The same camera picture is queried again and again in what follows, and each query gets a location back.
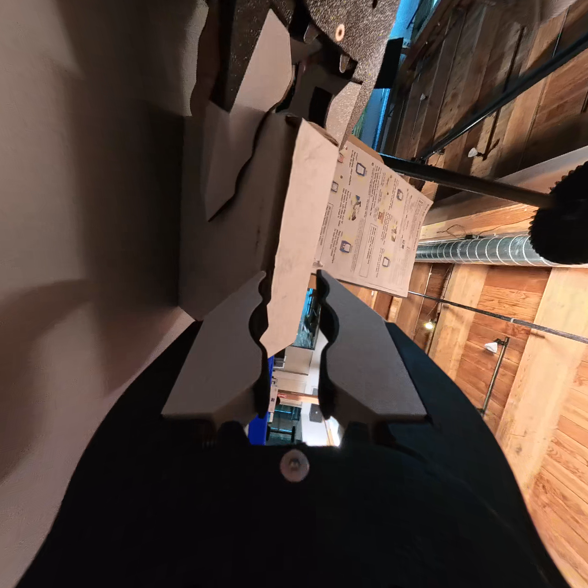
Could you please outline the silver ventilation duct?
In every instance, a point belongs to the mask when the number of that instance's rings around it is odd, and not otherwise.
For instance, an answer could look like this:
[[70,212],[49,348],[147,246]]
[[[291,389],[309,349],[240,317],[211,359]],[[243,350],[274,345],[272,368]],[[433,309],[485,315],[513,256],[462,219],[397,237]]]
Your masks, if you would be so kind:
[[420,243],[416,262],[569,268],[541,257],[523,234],[497,235],[485,238],[433,240]]

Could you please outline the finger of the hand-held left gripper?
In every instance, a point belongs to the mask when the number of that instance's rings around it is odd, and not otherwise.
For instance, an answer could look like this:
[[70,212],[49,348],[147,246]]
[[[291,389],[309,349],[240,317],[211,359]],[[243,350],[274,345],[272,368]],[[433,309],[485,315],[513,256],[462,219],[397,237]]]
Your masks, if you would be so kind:
[[346,84],[330,100],[325,118],[325,130],[339,148],[345,144],[359,116],[353,113],[360,98],[362,84]]
[[230,107],[209,99],[203,124],[202,198],[211,221],[233,197],[239,172],[254,152],[264,116],[285,97],[292,81],[290,34],[273,9],[261,32]]

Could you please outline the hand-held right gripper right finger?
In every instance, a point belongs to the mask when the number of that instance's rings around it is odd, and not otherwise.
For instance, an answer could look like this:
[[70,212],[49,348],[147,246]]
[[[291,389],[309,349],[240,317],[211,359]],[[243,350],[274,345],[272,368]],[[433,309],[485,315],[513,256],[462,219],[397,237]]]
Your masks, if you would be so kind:
[[384,319],[324,270],[317,273],[320,331],[318,399],[326,419],[423,422],[427,411]]

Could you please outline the printed instruction sheet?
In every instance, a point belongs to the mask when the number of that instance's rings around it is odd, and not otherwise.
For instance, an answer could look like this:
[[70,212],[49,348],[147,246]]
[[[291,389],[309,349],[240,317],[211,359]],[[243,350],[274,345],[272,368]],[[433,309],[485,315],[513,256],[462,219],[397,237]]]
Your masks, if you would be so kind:
[[433,202],[401,175],[346,143],[340,148],[313,273],[408,296],[417,245]]

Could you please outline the white cardboard mailer box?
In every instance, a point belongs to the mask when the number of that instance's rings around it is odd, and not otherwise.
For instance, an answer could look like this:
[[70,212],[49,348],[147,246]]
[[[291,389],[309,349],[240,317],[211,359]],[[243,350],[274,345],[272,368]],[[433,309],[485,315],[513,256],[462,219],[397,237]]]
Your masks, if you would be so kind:
[[339,147],[314,123],[268,114],[238,186],[208,220],[201,134],[194,124],[185,131],[178,302],[203,320],[266,272],[269,324],[261,343],[273,355],[298,333]]

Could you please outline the wooden display board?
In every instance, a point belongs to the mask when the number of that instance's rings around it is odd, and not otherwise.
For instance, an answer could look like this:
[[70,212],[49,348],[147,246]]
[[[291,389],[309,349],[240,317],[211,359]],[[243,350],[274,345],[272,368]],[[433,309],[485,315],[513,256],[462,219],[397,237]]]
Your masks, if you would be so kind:
[[354,149],[356,149],[358,151],[363,151],[364,153],[367,153],[372,158],[379,161],[381,164],[384,163],[382,156],[377,151],[375,151],[369,145],[363,143],[359,138],[357,138],[353,134],[349,134],[348,139],[347,139],[347,143],[349,143],[349,145],[353,145]]

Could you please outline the black rod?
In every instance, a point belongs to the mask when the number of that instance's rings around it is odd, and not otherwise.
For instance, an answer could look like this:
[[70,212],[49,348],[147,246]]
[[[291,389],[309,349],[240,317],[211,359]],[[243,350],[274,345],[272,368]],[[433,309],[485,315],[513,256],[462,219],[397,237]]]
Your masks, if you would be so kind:
[[464,175],[443,168],[421,164],[412,160],[405,160],[386,154],[380,154],[383,163],[394,172],[413,179],[433,182],[443,187],[450,187],[460,192],[491,196],[503,200],[518,202],[537,208],[549,209],[555,206],[555,198],[551,194],[544,194],[535,190],[517,187],[510,184],[496,182]]

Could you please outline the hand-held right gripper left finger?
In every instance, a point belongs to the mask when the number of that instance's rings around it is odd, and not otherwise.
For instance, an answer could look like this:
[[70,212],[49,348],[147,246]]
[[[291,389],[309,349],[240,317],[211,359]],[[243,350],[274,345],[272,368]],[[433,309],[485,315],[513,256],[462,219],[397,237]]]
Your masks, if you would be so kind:
[[261,336],[268,327],[260,271],[204,318],[161,411],[174,420],[200,420],[219,428],[247,425],[270,403],[268,355]]

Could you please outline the brown and black board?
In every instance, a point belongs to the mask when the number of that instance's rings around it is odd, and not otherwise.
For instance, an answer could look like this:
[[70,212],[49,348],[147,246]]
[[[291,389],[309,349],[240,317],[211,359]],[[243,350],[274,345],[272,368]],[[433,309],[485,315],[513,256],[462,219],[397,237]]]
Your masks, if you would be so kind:
[[403,37],[389,39],[383,55],[378,77],[373,89],[391,89],[398,74],[401,55],[403,55]]

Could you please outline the blue plastic bin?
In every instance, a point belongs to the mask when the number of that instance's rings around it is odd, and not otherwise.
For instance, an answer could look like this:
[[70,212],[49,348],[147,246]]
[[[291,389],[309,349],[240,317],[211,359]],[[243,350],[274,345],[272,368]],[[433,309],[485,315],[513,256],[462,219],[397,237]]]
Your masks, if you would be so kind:
[[256,416],[248,425],[247,437],[252,445],[265,445],[267,427],[273,419],[273,413],[276,408],[277,386],[273,379],[274,356],[268,358],[269,378],[270,378],[270,400],[266,415],[263,417]]

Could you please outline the black round object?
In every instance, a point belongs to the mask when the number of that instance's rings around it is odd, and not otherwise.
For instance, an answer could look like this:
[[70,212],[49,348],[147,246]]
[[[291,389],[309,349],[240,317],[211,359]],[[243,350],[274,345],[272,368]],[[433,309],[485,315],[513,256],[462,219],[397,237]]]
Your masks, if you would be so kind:
[[550,191],[553,206],[540,208],[530,225],[535,252],[561,265],[587,264],[587,163]]

